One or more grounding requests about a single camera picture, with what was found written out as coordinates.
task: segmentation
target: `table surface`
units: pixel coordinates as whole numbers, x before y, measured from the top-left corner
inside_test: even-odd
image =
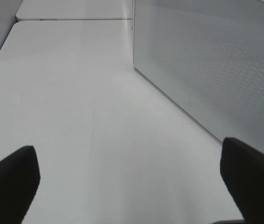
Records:
[[[23,20],[130,18],[132,0],[23,0],[16,14]]]
[[[0,51],[0,160],[36,148],[24,224],[241,218],[221,143],[133,69],[128,21],[22,21]]]

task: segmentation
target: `white desk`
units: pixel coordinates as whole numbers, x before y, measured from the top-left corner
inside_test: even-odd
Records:
[[[96,20],[130,18],[132,0],[23,0],[23,20]]]
[[[37,151],[24,224],[241,218],[221,144],[135,72],[128,21],[24,21],[0,52],[0,160]]]

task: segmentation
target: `perforated metal panel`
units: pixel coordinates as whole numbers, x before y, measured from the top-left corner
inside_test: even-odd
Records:
[[[219,139],[264,152],[264,2],[136,0],[134,66]]]

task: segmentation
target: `white table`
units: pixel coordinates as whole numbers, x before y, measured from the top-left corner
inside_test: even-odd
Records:
[[[0,52],[0,160],[37,151],[24,224],[241,218],[221,144],[133,69],[128,21],[23,21]]]
[[[23,0],[23,20],[97,20],[131,18],[132,0]]]

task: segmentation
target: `tabletop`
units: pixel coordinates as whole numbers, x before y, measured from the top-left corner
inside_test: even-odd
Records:
[[[23,20],[95,20],[131,18],[132,0],[23,0]]]
[[[128,21],[22,21],[0,51],[0,160],[33,145],[35,223],[242,218],[221,143],[134,70]]]

